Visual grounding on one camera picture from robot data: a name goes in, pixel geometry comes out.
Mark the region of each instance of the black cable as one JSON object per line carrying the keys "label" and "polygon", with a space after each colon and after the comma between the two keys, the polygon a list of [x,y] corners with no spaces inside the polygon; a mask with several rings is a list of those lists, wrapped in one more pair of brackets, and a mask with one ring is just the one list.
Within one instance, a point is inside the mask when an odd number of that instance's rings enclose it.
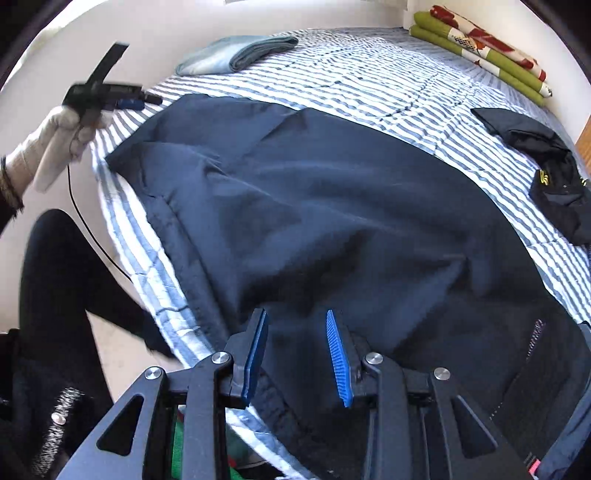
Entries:
{"label": "black cable", "polygon": [[100,248],[100,251],[103,252],[103,255],[106,258],[109,259],[109,261],[117,268],[117,270],[119,270],[123,275],[125,275],[125,278],[127,278],[127,280],[131,281],[131,277],[119,265],[117,265],[117,263],[115,262],[115,260],[113,260],[109,256],[109,254],[105,251],[105,249],[102,247],[102,245],[96,239],[96,237],[94,236],[94,234],[90,231],[90,228],[88,227],[88,224],[86,223],[86,221],[84,220],[84,217],[80,213],[80,209],[78,208],[78,205],[76,204],[76,201],[74,200],[74,194],[72,193],[72,175],[70,174],[70,166],[69,165],[68,165],[68,190],[70,191],[70,200],[72,200],[72,205],[74,206],[74,208],[76,210],[76,213],[78,214],[78,217],[80,218],[80,220],[84,224],[84,227],[86,228],[86,231],[88,232],[88,234],[90,235],[90,237],[96,243],[96,246]]}

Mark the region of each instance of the blue and white striped blanket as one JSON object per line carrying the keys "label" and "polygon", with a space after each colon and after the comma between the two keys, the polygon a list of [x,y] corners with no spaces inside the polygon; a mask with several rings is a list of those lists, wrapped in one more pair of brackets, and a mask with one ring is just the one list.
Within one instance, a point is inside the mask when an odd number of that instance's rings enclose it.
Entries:
{"label": "blue and white striped blanket", "polygon": [[[511,222],[548,291],[576,322],[591,319],[591,280],[583,248],[570,245],[528,196],[535,164],[486,133],[473,107],[529,115],[572,142],[552,114],[471,62],[412,38],[402,29],[348,28],[287,32],[300,40],[230,75],[172,76],[152,89],[161,108],[121,111],[92,144],[109,233],[135,288],[175,354],[189,367],[212,349],[174,276],[160,240],[126,181],[105,157],[147,118],[185,93],[246,97],[294,109],[316,108],[393,135],[459,169]],[[292,478],[312,478],[277,442],[252,409],[228,422],[263,458]]]}

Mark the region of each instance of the white glove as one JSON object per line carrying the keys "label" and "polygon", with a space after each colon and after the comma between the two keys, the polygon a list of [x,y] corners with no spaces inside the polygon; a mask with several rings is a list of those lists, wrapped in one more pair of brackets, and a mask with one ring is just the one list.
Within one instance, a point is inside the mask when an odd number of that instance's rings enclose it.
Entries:
{"label": "white glove", "polygon": [[96,125],[80,127],[80,118],[74,110],[65,106],[54,108],[39,128],[6,157],[7,173],[19,197],[35,177],[43,154],[56,135],[68,141],[61,142],[59,147],[56,145],[46,162],[56,167],[65,166],[71,161],[80,161],[86,146],[94,139],[96,129],[106,128],[110,121],[110,114],[103,113]]}

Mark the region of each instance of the folded blanket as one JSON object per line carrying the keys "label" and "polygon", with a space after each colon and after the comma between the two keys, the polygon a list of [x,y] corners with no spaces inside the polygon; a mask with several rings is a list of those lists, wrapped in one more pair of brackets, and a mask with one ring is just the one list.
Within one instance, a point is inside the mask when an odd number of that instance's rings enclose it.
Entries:
{"label": "folded blanket", "polygon": [[528,87],[522,81],[513,77],[513,75],[507,73],[504,70],[501,70],[496,65],[493,65],[488,60],[480,58],[475,53],[472,53],[465,48],[461,48],[461,46],[455,44],[454,42],[442,38],[439,35],[429,32],[429,30],[425,30],[424,28],[419,27],[418,25],[413,25],[410,28],[410,34],[413,37],[420,38],[421,40],[428,41],[434,45],[439,45],[441,48],[445,48],[451,52],[454,52],[456,55],[460,55],[467,60],[470,60],[472,63],[475,63],[479,67],[491,72],[495,77],[499,77],[503,82],[508,83],[511,85],[515,90],[518,92],[523,93],[527,98],[529,98],[532,102],[534,102],[538,106],[544,106],[544,98],[536,92],[533,88]]}
{"label": "folded blanket", "polygon": [[240,35],[221,38],[191,53],[175,69],[181,76],[234,73],[245,69],[269,53],[291,50],[298,43],[295,37]]}
{"label": "folded blanket", "polygon": [[548,98],[552,96],[552,90],[550,87],[542,82],[540,79],[531,74],[528,70],[517,65],[513,60],[505,57],[503,54],[496,50],[487,47],[479,40],[475,40],[472,37],[462,33],[457,28],[451,27],[441,20],[431,16],[429,12],[417,12],[414,14],[414,21],[417,25],[429,32],[433,32],[440,37],[446,38],[466,50],[475,53],[479,57],[488,60],[493,65],[496,65],[507,73],[513,75],[516,79],[525,83],[528,87],[533,88],[542,97]]}
{"label": "folded blanket", "polygon": [[440,5],[433,5],[431,9],[431,15],[447,25],[457,28],[462,33],[469,37],[478,40],[487,47],[502,53],[505,57],[513,60],[517,65],[522,66],[526,70],[529,70],[536,78],[542,82],[546,80],[546,72],[540,68],[535,58],[529,56],[527,53],[512,47],[508,43],[502,42],[494,35],[491,35],[483,28],[478,27],[464,17],[455,14],[451,10]]}

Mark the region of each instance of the black pants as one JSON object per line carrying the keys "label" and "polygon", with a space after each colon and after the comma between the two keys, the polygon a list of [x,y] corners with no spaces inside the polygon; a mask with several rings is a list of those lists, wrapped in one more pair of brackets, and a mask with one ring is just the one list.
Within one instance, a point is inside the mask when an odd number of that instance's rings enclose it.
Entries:
{"label": "black pants", "polygon": [[21,353],[67,378],[106,412],[112,399],[86,312],[173,356],[151,315],[119,286],[74,221],[49,210],[33,227],[22,268]]}

